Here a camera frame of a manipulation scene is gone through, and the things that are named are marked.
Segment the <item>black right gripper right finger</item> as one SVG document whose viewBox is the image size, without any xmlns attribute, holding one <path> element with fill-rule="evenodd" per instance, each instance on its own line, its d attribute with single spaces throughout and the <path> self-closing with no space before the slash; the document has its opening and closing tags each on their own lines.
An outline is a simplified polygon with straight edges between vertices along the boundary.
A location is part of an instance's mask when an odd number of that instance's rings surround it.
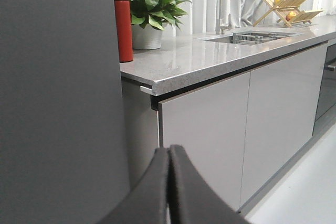
<svg viewBox="0 0 336 224">
<path fill-rule="evenodd" d="M 169 148 L 171 223 L 247 223 L 207 184 L 181 145 Z"/>
</svg>

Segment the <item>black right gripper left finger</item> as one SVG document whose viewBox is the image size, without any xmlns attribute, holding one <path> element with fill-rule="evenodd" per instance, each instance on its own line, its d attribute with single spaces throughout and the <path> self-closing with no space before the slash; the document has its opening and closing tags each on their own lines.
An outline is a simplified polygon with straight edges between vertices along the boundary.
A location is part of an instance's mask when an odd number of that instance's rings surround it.
<svg viewBox="0 0 336 224">
<path fill-rule="evenodd" d="M 137 185 L 99 223 L 166 223 L 169 153 L 158 148 Z"/>
</svg>

